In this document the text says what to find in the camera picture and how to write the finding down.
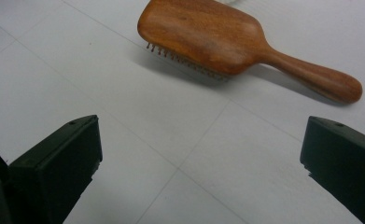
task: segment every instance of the hairbrush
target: hairbrush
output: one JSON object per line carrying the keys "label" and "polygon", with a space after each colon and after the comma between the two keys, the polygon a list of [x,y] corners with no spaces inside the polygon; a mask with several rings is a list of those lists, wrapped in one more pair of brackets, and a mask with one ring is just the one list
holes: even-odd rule
{"label": "hairbrush", "polygon": [[255,18],[213,0],[150,0],[137,29],[152,51],[210,75],[234,77],[265,63],[339,103],[362,95],[355,78],[273,49]]}

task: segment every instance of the brush handle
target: brush handle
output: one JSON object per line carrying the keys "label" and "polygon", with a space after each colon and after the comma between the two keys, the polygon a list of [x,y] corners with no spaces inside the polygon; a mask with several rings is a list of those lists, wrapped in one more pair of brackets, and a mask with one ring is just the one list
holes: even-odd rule
{"label": "brush handle", "polygon": [[275,49],[266,50],[262,62],[273,66],[307,87],[339,103],[360,99],[362,85],[348,74],[290,57]]}

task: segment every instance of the paddle brush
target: paddle brush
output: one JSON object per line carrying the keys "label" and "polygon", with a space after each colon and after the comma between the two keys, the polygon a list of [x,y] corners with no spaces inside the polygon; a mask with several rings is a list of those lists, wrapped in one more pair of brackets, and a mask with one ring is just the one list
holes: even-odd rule
{"label": "paddle brush", "polygon": [[352,104],[362,94],[355,78],[273,49],[255,18],[213,0],[151,0],[137,28],[152,51],[157,47],[210,76],[234,77],[265,63],[339,103]]}

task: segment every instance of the floor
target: floor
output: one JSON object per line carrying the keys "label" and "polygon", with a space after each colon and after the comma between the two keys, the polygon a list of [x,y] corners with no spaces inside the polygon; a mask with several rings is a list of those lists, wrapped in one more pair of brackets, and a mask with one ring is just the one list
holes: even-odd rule
{"label": "floor", "polygon": [[218,82],[146,49],[148,0],[0,0],[0,154],[99,117],[104,161],[64,223],[359,221],[299,162],[309,116],[365,133],[365,2],[237,0],[269,43],[359,79],[335,103],[255,65]]}

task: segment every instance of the wooden hairbrush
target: wooden hairbrush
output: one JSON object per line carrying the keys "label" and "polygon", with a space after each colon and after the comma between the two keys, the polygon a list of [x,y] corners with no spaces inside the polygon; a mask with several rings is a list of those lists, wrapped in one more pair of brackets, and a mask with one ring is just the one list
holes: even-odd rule
{"label": "wooden hairbrush", "polygon": [[265,63],[339,103],[352,104],[362,95],[355,78],[273,49],[255,18],[213,0],[150,0],[137,28],[152,51],[156,46],[159,54],[209,72],[233,77]]}

